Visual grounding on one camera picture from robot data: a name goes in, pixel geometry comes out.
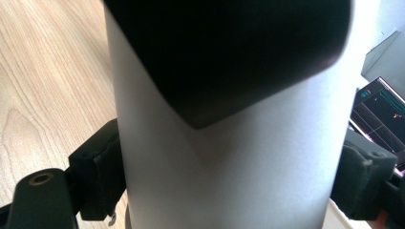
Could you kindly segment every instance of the black bracket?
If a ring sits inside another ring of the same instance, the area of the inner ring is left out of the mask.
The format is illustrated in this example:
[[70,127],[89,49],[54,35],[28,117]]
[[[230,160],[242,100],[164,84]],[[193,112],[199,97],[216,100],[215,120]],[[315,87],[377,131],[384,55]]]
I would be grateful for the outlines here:
[[114,217],[126,189],[117,120],[105,124],[69,156],[65,172],[47,169],[21,179],[12,204],[0,209],[0,228],[77,228]]

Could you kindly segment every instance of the mounting ring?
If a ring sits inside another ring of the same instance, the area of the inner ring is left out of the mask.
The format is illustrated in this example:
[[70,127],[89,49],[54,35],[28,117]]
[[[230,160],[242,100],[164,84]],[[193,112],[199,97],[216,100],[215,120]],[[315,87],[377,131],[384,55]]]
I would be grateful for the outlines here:
[[53,178],[53,174],[51,174],[51,173],[38,174],[30,179],[29,184],[31,186],[42,185],[42,184],[50,181],[52,178]]

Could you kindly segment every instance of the monitor screen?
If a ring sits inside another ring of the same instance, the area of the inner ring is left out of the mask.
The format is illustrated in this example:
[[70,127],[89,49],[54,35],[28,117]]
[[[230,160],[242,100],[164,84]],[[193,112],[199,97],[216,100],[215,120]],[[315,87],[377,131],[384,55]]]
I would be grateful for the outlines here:
[[354,129],[398,157],[405,170],[405,101],[378,77],[356,93],[351,119]]

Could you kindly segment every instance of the wood grain surface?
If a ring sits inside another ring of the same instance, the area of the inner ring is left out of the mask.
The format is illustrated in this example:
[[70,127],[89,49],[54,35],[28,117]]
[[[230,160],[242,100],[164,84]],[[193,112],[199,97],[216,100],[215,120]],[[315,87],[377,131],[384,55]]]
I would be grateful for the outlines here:
[[[0,206],[24,176],[66,169],[68,155],[115,117],[102,3],[0,1]],[[112,228],[124,228],[126,203],[124,195]],[[108,219],[78,221],[108,228]],[[340,221],[329,210],[324,228],[348,227]]]

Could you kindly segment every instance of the computer monitor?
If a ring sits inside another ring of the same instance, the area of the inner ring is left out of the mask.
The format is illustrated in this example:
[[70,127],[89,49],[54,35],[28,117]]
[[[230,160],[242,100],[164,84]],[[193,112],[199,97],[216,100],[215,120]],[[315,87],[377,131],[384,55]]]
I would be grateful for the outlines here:
[[405,100],[382,78],[356,93],[350,123],[368,140],[398,157],[405,170]]

